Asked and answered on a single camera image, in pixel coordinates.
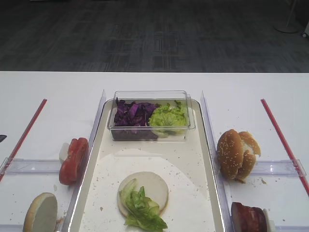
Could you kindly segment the tomato slice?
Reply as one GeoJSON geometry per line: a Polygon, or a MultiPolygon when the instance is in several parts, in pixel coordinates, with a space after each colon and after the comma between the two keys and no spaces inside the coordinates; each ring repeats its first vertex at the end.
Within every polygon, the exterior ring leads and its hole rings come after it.
{"type": "Polygon", "coordinates": [[[70,146],[69,146],[69,155],[75,154],[76,159],[78,160],[78,176],[80,172],[80,166],[82,159],[88,149],[88,140],[86,138],[79,138],[79,139],[72,139],[70,146]]]}
{"type": "Polygon", "coordinates": [[[59,181],[61,184],[70,186],[77,181],[78,165],[76,155],[74,153],[69,155],[68,152],[68,157],[61,163],[59,171],[59,181]]]}

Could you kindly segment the green lettuce in container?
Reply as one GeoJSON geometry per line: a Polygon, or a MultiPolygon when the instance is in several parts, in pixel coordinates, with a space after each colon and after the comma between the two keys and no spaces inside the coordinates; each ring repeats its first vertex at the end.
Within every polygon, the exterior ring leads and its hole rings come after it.
{"type": "Polygon", "coordinates": [[[160,105],[156,108],[150,119],[149,125],[152,128],[167,127],[166,130],[152,130],[154,134],[160,137],[167,137],[169,135],[181,135],[185,133],[185,129],[180,127],[187,126],[187,116],[185,115],[185,108],[180,101],[174,101],[175,106],[171,107],[169,103],[160,105]]]}

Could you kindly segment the lettuce leaf on bun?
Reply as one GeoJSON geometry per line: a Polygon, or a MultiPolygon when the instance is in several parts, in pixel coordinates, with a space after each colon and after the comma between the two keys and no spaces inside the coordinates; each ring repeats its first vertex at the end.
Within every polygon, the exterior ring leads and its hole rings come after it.
{"type": "Polygon", "coordinates": [[[162,232],[168,226],[159,216],[159,205],[145,196],[144,187],[135,191],[137,179],[130,180],[119,191],[120,201],[127,210],[125,225],[140,227],[149,232],[162,232]]]}

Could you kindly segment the white tomato support block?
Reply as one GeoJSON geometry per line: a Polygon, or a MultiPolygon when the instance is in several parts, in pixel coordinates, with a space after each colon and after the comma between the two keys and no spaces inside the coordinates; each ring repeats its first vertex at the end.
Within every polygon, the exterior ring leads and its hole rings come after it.
{"type": "Polygon", "coordinates": [[[68,157],[68,149],[69,149],[69,144],[68,143],[64,143],[61,147],[61,150],[59,152],[59,160],[60,163],[63,163],[66,158],[68,157]]]}

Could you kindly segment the standing tomato slice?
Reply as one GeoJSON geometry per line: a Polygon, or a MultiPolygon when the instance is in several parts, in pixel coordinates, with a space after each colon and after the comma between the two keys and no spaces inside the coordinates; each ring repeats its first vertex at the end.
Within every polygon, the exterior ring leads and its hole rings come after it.
{"type": "Polygon", "coordinates": [[[76,155],[74,153],[69,155],[68,152],[68,157],[61,163],[59,171],[59,181],[61,184],[70,186],[77,181],[78,165],[76,155]]]}

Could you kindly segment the clear plastic salad container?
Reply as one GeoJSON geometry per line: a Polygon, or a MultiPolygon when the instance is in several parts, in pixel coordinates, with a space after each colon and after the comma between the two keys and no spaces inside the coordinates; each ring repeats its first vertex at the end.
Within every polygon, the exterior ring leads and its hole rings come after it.
{"type": "Polygon", "coordinates": [[[107,123],[115,141],[184,140],[195,128],[184,90],[117,91],[107,123]]]}

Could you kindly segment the purple cabbage pieces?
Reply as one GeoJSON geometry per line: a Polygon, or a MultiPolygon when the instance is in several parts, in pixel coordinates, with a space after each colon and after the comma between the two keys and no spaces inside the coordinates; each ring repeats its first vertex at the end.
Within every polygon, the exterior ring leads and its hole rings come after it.
{"type": "MultiPolygon", "coordinates": [[[[124,100],[116,99],[117,112],[114,116],[116,127],[145,127],[149,126],[149,119],[159,104],[148,102],[126,103],[124,100]]],[[[157,140],[158,136],[151,130],[112,130],[113,139],[116,141],[129,140],[157,140]]]]}

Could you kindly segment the bottom bun on tray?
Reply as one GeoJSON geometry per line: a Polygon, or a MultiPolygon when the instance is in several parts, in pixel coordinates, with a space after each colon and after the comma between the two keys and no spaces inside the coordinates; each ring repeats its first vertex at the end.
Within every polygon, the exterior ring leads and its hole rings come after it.
{"type": "Polygon", "coordinates": [[[163,178],[153,172],[137,172],[128,175],[119,185],[117,193],[117,204],[119,211],[127,217],[128,210],[121,201],[120,191],[130,183],[133,179],[136,179],[136,186],[134,191],[138,191],[140,187],[144,187],[145,196],[152,199],[159,205],[158,215],[160,216],[167,206],[169,199],[169,189],[163,178]]]}

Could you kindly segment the front sesame bun top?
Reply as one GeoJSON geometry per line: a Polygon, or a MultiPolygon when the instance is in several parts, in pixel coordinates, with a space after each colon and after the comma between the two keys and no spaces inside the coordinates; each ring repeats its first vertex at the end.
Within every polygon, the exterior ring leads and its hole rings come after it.
{"type": "Polygon", "coordinates": [[[234,129],[224,132],[217,144],[217,158],[221,173],[227,179],[235,179],[243,163],[243,145],[234,129]]]}

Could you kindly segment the sesame bun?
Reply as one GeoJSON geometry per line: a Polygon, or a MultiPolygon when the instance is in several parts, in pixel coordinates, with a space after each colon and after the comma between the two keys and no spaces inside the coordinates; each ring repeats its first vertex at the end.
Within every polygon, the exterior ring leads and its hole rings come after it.
{"type": "Polygon", "coordinates": [[[243,163],[243,145],[234,129],[224,132],[217,144],[217,158],[221,173],[227,179],[235,179],[243,163]]]}
{"type": "Polygon", "coordinates": [[[243,163],[239,168],[236,180],[245,183],[245,179],[249,176],[256,163],[256,156],[261,156],[261,150],[258,142],[253,136],[246,131],[239,132],[241,144],[243,146],[243,163]]]}

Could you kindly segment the metal serving tray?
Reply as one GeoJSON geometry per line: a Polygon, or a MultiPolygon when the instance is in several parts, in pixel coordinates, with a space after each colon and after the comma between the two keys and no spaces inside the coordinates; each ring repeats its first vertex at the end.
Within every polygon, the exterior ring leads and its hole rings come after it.
{"type": "Polygon", "coordinates": [[[112,101],[102,109],[93,149],[71,214],[70,232],[134,232],[117,206],[120,183],[130,174],[158,174],[169,189],[162,219],[170,232],[221,232],[223,223],[200,104],[196,127],[184,140],[114,141],[107,128],[112,101]]]}

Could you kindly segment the rear sesame bun top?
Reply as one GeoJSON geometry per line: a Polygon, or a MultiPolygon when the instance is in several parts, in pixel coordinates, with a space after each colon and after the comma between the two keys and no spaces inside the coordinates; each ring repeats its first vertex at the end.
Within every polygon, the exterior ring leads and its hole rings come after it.
{"type": "Polygon", "coordinates": [[[256,163],[256,156],[261,156],[261,150],[258,142],[253,136],[246,131],[239,132],[241,144],[243,146],[243,163],[239,168],[236,180],[245,183],[245,179],[249,176],[256,163]]]}

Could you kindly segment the left red strip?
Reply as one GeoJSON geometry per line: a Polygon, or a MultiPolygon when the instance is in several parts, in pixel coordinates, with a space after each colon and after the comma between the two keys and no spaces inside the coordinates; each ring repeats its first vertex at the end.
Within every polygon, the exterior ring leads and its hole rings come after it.
{"type": "Polygon", "coordinates": [[[13,151],[11,152],[10,156],[3,162],[3,165],[0,169],[0,180],[3,179],[5,176],[5,171],[10,166],[11,162],[15,158],[17,152],[19,151],[22,143],[24,142],[25,138],[27,137],[29,131],[31,130],[32,126],[34,125],[35,121],[37,120],[38,116],[40,115],[41,111],[43,110],[44,106],[46,105],[47,99],[43,99],[41,104],[39,105],[38,109],[36,110],[35,114],[31,118],[31,121],[27,125],[26,129],[24,130],[23,134],[21,135],[20,139],[18,140],[16,146],[14,147],[13,151]]]}

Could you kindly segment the red strip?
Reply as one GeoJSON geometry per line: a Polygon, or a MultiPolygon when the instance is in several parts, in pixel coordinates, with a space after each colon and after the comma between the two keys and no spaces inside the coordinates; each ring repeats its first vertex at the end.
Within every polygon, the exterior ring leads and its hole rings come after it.
{"type": "Polygon", "coordinates": [[[32,126],[34,125],[35,121],[37,120],[38,116],[40,115],[41,111],[43,110],[44,106],[46,105],[47,99],[43,99],[41,104],[39,105],[38,109],[36,110],[35,114],[31,118],[31,121],[27,125],[26,129],[24,130],[23,134],[21,135],[20,139],[18,140],[16,146],[14,147],[13,151],[11,152],[10,156],[3,162],[3,165],[0,169],[0,180],[3,179],[5,176],[5,171],[10,166],[11,162],[15,158],[17,152],[19,151],[22,143],[24,142],[25,138],[27,137],[29,131],[31,130],[32,126]]]}
{"type": "Polygon", "coordinates": [[[274,115],[273,115],[273,113],[271,111],[271,109],[270,109],[270,107],[268,106],[266,100],[265,99],[261,99],[261,103],[262,103],[262,105],[263,105],[263,107],[264,107],[264,109],[265,109],[265,111],[266,111],[266,113],[267,113],[267,115],[268,115],[268,117],[269,117],[269,119],[270,119],[274,129],[275,129],[275,131],[277,132],[277,135],[278,135],[278,137],[279,137],[279,139],[280,139],[280,141],[281,141],[281,143],[282,143],[282,145],[283,145],[283,147],[284,147],[284,149],[285,149],[289,159],[292,161],[293,166],[294,166],[295,170],[298,173],[299,179],[300,179],[300,181],[301,181],[301,183],[302,183],[302,185],[303,185],[303,187],[304,187],[304,189],[305,189],[305,191],[306,191],[306,193],[308,195],[309,194],[309,184],[308,184],[308,181],[306,180],[305,172],[302,171],[302,169],[300,167],[301,163],[298,162],[296,157],[294,156],[294,154],[293,154],[290,146],[288,145],[288,143],[287,143],[287,141],[286,141],[286,139],[285,139],[285,137],[284,137],[284,135],[283,135],[283,133],[282,133],[282,131],[281,131],[281,129],[280,129],[280,127],[279,127],[279,125],[278,125],[278,123],[277,123],[277,121],[276,121],[276,119],[275,119],[275,117],[274,117],[274,115]]]}

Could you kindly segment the right red strip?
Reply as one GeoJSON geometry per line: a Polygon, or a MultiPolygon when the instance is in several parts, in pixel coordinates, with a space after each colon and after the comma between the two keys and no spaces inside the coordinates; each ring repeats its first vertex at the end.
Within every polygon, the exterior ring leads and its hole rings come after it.
{"type": "Polygon", "coordinates": [[[264,107],[264,109],[265,109],[265,111],[266,111],[266,113],[267,113],[267,115],[268,115],[268,117],[269,117],[269,119],[270,119],[274,129],[275,129],[275,131],[277,132],[277,135],[278,135],[278,137],[279,137],[279,139],[280,139],[280,141],[281,141],[281,143],[282,143],[282,145],[283,145],[283,147],[284,147],[284,149],[285,149],[289,159],[292,161],[293,166],[294,166],[295,170],[298,173],[299,179],[300,179],[300,181],[301,181],[301,183],[302,183],[302,185],[303,185],[303,187],[304,187],[304,189],[305,189],[305,191],[306,191],[306,193],[308,195],[309,194],[309,184],[308,184],[308,181],[306,180],[305,172],[302,171],[302,169],[300,167],[301,163],[298,162],[296,157],[294,156],[294,154],[293,154],[290,146],[288,145],[288,143],[287,143],[287,141],[286,141],[286,139],[285,139],[285,137],[284,137],[284,135],[283,135],[283,133],[282,133],[282,131],[281,131],[281,129],[280,129],[280,127],[279,127],[279,125],[278,125],[278,123],[277,123],[277,121],[276,121],[276,119],[275,119],[275,117],[274,117],[274,115],[273,115],[273,113],[271,111],[271,109],[270,109],[270,107],[268,106],[266,100],[265,99],[261,99],[261,103],[262,103],[262,105],[263,105],[263,107],[264,107]]]}

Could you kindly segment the upper right clear holder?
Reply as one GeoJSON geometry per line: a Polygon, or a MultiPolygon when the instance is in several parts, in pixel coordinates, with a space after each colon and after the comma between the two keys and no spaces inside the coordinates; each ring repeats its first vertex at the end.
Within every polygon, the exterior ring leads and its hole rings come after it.
{"type": "Polygon", "coordinates": [[[298,159],[260,160],[256,162],[250,175],[306,177],[307,173],[298,159]]]}

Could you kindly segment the clear holder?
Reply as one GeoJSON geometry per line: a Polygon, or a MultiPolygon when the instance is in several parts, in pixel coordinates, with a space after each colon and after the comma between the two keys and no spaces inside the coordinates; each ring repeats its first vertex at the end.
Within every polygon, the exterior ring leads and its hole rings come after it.
{"type": "Polygon", "coordinates": [[[298,159],[260,160],[256,162],[250,175],[306,177],[307,173],[298,159]]]}
{"type": "Polygon", "coordinates": [[[9,159],[0,166],[1,175],[58,174],[61,163],[56,159],[9,159]]]}
{"type": "Polygon", "coordinates": [[[22,232],[23,225],[21,224],[1,224],[0,232],[22,232]]]}
{"type": "Polygon", "coordinates": [[[274,232],[309,232],[308,226],[271,226],[274,232]]]}

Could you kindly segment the upper left clear holder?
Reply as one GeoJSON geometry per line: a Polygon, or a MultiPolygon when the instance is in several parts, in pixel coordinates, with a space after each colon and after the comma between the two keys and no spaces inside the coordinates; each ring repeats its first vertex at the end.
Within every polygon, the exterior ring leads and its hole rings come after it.
{"type": "Polygon", "coordinates": [[[0,166],[1,175],[58,174],[61,163],[56,159],[9,159],[0,166]]]}

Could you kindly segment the bun half standing left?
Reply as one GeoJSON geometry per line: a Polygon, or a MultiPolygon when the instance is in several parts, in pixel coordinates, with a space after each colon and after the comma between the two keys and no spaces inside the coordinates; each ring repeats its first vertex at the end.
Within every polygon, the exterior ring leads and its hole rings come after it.
{"type": "Polygon", "coordinates": [[[44,192],[31,203],[24,220],[24,232],[53,232],[57,221],[57,200],[54,194],[44,192]]]}

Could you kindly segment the black object at edge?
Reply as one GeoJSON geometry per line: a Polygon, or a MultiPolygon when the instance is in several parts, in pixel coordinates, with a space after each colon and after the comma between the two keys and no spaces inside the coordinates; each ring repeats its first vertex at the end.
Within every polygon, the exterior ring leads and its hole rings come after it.
{"type": "Polygon", "coordinates": [[[0,143],[3,141],[3,140],[5,140],[7,138],[7,136],[6,135],[0,135],[0,143]]]}

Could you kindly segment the white patty support block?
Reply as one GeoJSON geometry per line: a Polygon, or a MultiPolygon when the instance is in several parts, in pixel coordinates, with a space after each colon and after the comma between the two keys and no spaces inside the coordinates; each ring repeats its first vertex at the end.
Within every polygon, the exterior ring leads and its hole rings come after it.
{"type": "Polygon", "coordinates": [[[267,232],[276,232],[275,223],[269,218],[268,211],[265,208],[263,209],[263,213],[266,218],[267,232]]]}

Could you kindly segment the white floor stand base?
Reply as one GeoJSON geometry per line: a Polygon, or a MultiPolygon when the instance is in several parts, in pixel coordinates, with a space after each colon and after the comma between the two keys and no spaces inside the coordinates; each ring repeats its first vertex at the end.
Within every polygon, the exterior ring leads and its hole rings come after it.
{"type": "Polygon", "coordinates": [[[296,22],[292,19],[294,15],[295,6],[297,4],[297,0],[291,1],[291,7],[289,10],[288,18],[286,21],[277,22],[273,25],[274,30],[286,33],[286,34],[295,34],[299,32],[299,26],[296,24],[296,22]]]}

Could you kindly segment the lower right clear holder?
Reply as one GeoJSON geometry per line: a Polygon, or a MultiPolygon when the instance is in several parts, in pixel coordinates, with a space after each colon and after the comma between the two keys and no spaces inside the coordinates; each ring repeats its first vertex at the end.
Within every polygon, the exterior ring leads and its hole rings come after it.
{"type": "Polygon", "coordinates": [[[309,232],[308,226],[271,226],[274,232],[309,232]]]}

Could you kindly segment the lower left clear holder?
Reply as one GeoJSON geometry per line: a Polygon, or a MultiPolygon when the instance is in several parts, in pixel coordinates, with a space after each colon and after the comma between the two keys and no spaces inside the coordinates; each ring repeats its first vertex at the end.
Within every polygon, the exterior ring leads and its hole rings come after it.
{"type": "Polygon", "coordinates": [[[21,224],[1,224],[0,232],[22,232],[23,225],[21,224]]]}

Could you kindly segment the left clear divider rail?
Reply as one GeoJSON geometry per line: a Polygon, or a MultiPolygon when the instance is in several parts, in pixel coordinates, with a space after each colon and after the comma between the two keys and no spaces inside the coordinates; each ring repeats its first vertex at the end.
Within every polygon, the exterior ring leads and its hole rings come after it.
{"type": "Polygon", "coordinates": [[[102,93],[93,128],[89,137],[88,150],[81,163],[80,177],[74,187],[66,217],[62,223],[62,232],[78,232],[84,214],[87,196],[97,162],[104,129],[100,128],[101,117],[106,102],[105,92],[102,93]]]}

